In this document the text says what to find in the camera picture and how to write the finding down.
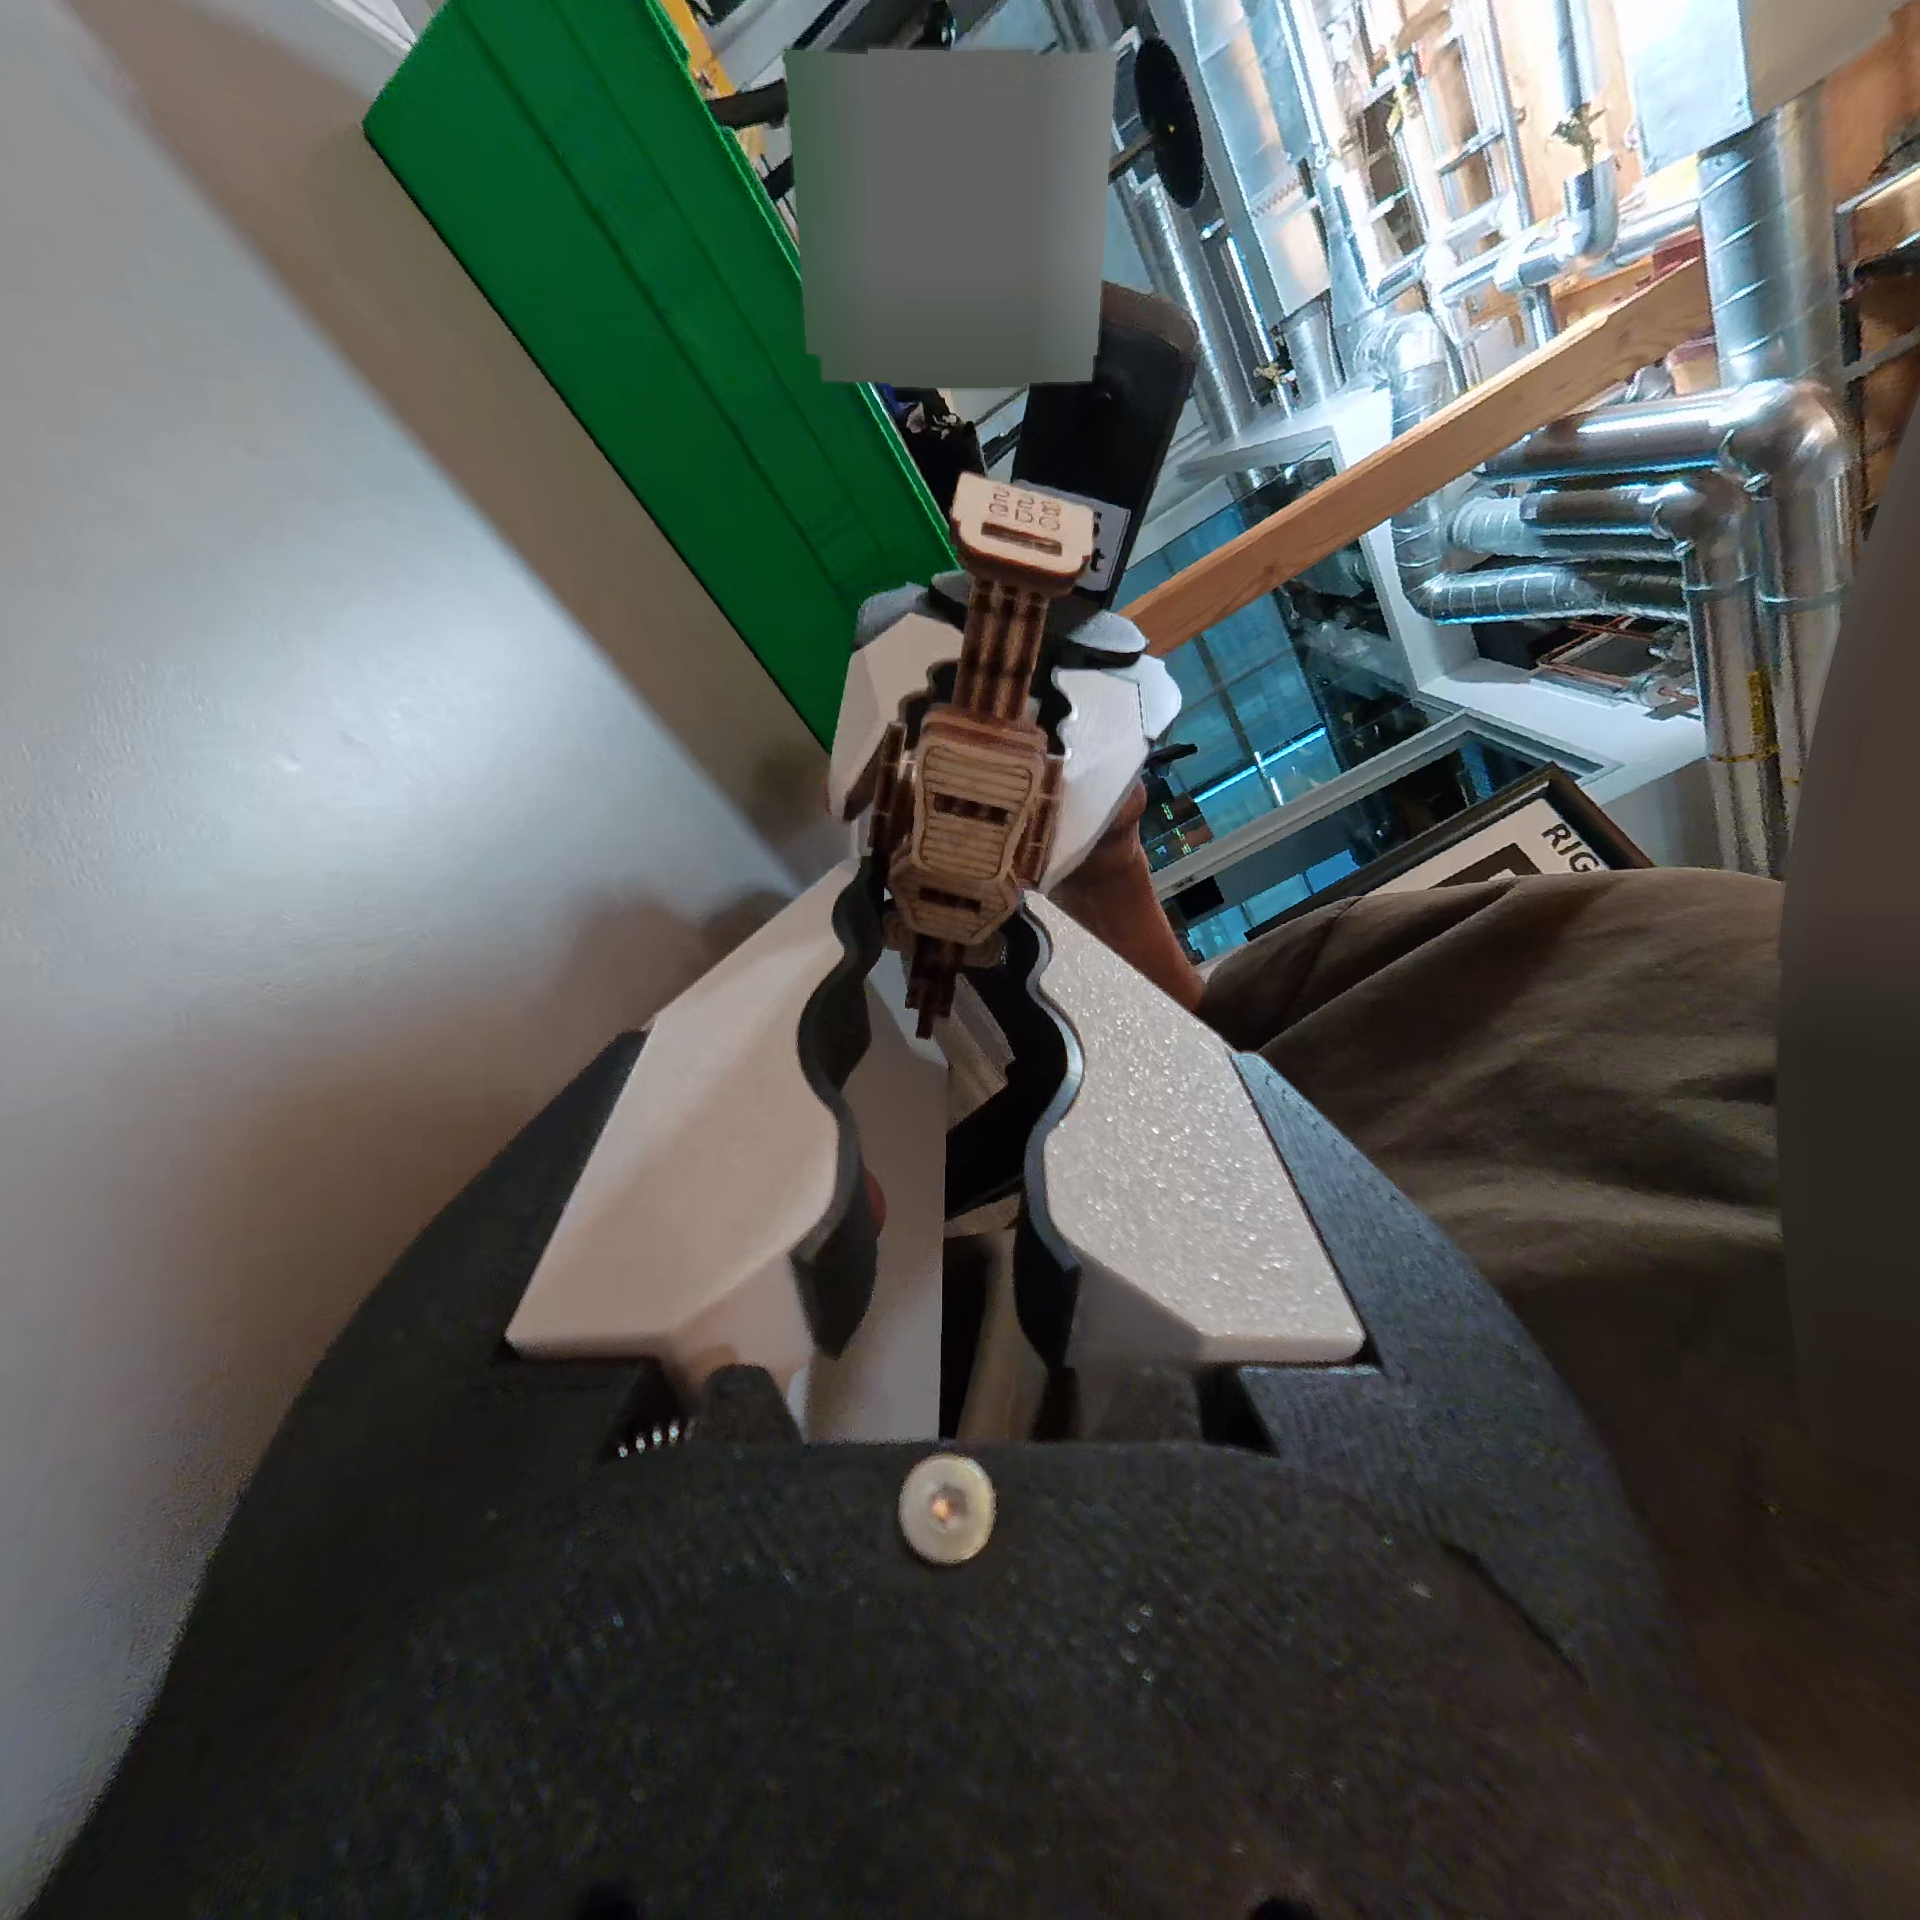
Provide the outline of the wooden beam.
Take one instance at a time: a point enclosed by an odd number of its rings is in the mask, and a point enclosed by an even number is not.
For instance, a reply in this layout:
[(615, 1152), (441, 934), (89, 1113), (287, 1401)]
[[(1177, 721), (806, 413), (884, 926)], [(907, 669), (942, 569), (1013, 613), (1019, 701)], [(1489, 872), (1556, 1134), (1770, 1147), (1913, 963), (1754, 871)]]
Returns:
[(1166, 656), (1709, 327), (1709, 276), (1695, 255), (1446, 401), (1323, 486), (1146, 591), (1122, 614), (1141, 631), (1149, 653)]

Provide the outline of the black framed sign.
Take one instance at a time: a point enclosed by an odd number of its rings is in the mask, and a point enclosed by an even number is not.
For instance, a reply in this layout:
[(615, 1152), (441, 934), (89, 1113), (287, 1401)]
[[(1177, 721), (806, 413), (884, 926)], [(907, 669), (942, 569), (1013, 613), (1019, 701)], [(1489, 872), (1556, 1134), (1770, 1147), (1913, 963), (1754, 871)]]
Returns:
[(1579, 872), (1646, 871), (1653, 860), (1559, 765), (1543, 765), (1421, 831), (1356, 875), (1362, 894)]

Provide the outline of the wooden puzzle model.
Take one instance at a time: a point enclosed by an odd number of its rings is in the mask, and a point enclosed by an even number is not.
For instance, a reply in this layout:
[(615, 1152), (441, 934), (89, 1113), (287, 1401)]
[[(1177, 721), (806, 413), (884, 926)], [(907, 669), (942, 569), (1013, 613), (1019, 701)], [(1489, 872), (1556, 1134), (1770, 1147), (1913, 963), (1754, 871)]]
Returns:
[(922, 1040), (949, 1016), (959, 974), (996, 963), (1041, 885), (1065, 758), (1038, 719), (1036, 676), (1049, 609), (1095, 545), (1090, 507), (982, 473), (958, 480), (950, 531), (969, 577), (950, 696), (915, 735), (890, 729), (870, 830)]

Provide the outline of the green plastic bin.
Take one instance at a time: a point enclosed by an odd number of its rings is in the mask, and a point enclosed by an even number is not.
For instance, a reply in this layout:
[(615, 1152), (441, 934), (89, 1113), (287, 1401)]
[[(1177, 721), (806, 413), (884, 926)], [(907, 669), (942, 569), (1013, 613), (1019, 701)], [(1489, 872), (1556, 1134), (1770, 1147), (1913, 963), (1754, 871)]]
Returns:
[(799, 259), (644, 1), (454, 1), (363, 129), (806, 729), (857, 609), (954, 560), (870, 389), (805, 348)]

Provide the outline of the person's right hand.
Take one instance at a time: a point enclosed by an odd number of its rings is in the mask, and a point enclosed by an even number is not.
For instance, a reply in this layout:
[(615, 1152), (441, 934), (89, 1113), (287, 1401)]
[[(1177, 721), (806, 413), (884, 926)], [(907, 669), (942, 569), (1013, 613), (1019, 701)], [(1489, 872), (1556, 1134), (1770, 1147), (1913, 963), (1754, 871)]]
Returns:
[(1155, 892), (1139, 819), (1135, 806), (1122, 809), (1049, 899), (1155, 989), (1195, 1015), (1204, 979)]

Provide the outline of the black round lamp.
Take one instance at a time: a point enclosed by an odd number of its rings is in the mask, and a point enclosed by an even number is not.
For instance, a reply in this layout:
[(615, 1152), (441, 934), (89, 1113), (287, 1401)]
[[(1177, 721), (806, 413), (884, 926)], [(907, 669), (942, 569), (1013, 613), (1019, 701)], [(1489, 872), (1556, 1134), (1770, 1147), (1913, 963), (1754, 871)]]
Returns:
[(1149, 161), (1173, 205), (1193, 209), (1206, 190), (1206, 158), (1179, 57), (1163, 39), (1141, 37), (1132, 81), (1139, 136), (1114, 160), (1110, 181)]

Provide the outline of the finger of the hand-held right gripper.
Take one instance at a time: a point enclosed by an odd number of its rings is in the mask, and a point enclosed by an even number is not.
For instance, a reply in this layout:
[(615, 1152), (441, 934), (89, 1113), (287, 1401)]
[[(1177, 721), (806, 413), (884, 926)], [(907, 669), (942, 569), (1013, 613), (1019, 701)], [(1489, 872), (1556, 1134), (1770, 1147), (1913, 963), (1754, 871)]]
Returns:
[(830, 748), (830, 815), (843, 854), (865, 851), (881, 748), (903, 705), (927, 695), (934, 668), (958, 661), (963, 616), (938, 591), (877, 591), (855, 614), (852, 653)]
[(1062, 758), (1041, 880), (1049, 896), (1116, 824), (1183, 696), (1166, 662), (1146, 651), (1133, 622), (1079, 622), (1045, 638), (1036, 699), (1041, 724)]

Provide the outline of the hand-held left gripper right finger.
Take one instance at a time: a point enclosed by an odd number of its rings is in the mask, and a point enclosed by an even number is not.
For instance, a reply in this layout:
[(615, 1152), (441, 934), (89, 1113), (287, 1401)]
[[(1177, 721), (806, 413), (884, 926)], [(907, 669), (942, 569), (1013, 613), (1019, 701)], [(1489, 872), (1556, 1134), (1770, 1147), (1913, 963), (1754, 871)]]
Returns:
[(1365, 1332), (1239, 1054), (1052, 900), (1036, 999), (1067, 1070), (1028, 1139), (1022, 1331), (1049, 1366), (1326, 1364)]

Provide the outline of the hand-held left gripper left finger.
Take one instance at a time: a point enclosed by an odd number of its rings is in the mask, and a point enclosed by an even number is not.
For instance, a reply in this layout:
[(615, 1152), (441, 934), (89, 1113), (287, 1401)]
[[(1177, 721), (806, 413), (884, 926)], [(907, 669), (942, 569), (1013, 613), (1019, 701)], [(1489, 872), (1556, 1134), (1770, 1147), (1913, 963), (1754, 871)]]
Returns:
[(846, 1351), (877, 1277), (847, 1104), (877, 955), (873, 878), (830, 871), (661, 1011), (513, 1315), (517, 1356)]

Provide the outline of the silver ventilation ducts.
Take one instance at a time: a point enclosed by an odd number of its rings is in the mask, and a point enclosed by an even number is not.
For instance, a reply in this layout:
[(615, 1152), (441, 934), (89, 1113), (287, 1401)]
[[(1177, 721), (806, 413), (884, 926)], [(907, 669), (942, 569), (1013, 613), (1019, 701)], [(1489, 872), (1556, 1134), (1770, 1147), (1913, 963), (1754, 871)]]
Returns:
[[(1431, 627), (1683, 616), (1716, 845), (1770, 878), (1858, 550), (1819, 92), (1890, 14), (1617, 5), (1643, 161), (1695, 165), (1711, 327), (1381, 523), (1420, 536), (1394, 566)], [(1451, 390), (1433, 320), (1401, 315), (1378, 342), (1399, 406), (1386, 444), (1476, 389)]]

